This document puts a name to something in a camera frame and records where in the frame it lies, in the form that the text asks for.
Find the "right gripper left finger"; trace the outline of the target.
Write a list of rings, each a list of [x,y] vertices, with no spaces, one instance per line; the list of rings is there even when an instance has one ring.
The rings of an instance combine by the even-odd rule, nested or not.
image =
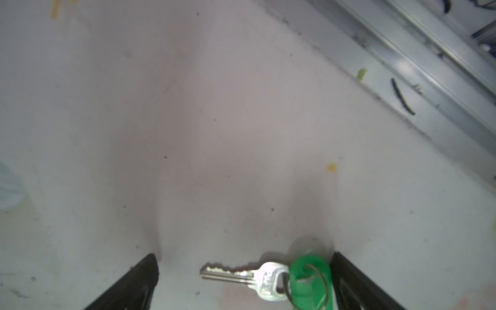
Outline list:
[[[150,309],[159,275],[156,255],[150,253],[85,309]]]

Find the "silver key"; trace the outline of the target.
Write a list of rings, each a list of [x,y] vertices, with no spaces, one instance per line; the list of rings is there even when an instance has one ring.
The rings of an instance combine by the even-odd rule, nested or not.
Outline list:
[[[268,302],[288,300],[283,288],[285,275],[289,275],[289,267],[278,262],[265,262],[258,269],[229,271],[221,267],[205,266],[200,271],[200,277],[204,280],[245,286]]]

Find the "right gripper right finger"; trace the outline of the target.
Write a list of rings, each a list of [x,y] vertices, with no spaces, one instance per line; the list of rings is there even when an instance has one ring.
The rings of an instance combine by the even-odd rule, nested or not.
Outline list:
[[[330,262],[338,309],[405,310],[340,252]]]

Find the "green key tag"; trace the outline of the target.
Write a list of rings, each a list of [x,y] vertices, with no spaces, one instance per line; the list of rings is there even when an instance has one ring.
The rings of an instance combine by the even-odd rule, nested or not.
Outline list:
[[[309,254],[289,266],[286,282],[293,309],[333,309],[331,268],[322,257]]]

